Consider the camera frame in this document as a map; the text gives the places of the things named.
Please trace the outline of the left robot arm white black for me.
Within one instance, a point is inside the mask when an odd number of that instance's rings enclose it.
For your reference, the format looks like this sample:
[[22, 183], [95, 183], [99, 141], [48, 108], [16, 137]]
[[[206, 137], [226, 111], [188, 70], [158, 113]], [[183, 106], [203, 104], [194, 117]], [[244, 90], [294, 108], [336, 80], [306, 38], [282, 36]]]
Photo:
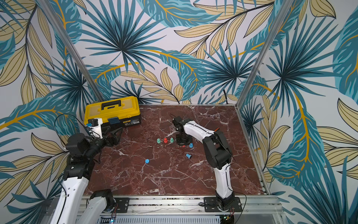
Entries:
[[62, 191], [51, 220], [52, 224], [94, 224], [102, 213], [110, 214], [110, 222], [113, 222], [118, 203], [110, 189], [95, 191], [81, 217], [78, 217], [78, 211], [92, 176], [95, 156], [100, 154], [104, 147], [118, 145], [122, 131], [122, 128], [118, 128], [102, 138], [91, 138], [83, 133], [69, 137], [65, 148], [70, 153], [70, 158], [63, 173]]

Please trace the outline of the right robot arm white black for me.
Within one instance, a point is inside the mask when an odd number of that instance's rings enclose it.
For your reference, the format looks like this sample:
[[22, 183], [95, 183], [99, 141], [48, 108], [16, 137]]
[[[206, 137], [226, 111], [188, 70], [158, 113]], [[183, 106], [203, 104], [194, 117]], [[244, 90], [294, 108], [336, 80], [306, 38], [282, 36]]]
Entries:
[[180, 116], [172, 119], [178, 134], [178, 145], [189, 145], [193, 138], [201, 142], [206, 160], [214, 169], [216, 180], [215, 197], [204, 199], [206, 212], [242, 212], [240, 199], [235, 196], [231, 186], [230, 167], [233, 153], [222, 131], [209, 130], [191, 119], [182, 119]]

